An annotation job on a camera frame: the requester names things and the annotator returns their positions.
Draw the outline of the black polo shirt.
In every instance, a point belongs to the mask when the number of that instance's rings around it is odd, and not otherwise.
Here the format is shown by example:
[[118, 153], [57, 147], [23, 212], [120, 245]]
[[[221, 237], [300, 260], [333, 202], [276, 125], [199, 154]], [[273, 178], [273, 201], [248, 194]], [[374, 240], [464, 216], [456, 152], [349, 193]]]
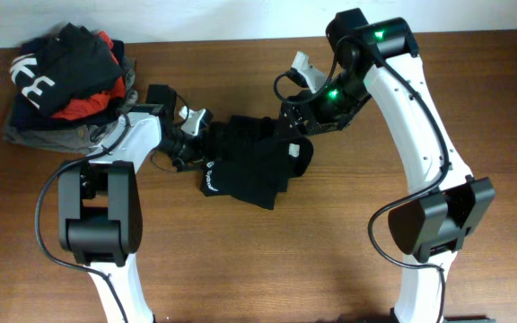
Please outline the black polo shirt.
[[314, 153], [305, 136], [275, 137], [276, 126], [269, 117], [232, 116], [211, 123], [202, 142], [201, 192], [272, 210], [276, 195], [304, 174]]

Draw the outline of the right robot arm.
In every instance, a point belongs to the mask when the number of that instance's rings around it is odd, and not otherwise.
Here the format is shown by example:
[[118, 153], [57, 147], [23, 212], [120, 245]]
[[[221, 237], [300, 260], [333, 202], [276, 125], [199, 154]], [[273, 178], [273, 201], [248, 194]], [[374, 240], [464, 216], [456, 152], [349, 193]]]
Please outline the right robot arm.
[[339, 131], [367, 102], [378, 105], [408, 189], [380, 209], [402, 254], [399, 297], [385, 320], [442, 322], [451, 264], [493, 202], [493, 184], [476, 179], [453, 145], [405, 20], [372, 23], [355, 8], [337, 13], [326, 36], [330, 71], [322, 73], [306, 54], [296, 54], [287, 76], [301, 91], [282, 99], [275, 134], [289, 139]]

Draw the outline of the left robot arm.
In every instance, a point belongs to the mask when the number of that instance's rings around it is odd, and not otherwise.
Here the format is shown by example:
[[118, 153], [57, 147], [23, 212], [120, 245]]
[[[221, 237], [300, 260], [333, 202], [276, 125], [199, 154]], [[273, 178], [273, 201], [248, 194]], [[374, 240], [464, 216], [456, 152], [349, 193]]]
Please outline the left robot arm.
[[136, 181], [153, 152], [179, 171], [202, 158], [198, 144], [213, 118], [208, 109], [176, 106], [180, 96], [153, 84], [145, 103], [118, 112], [117, 121], [85, 160], [58, 175], [58, 238], [91, 278], [109, 322], [153, 322], [137, 269], [143, 216]]

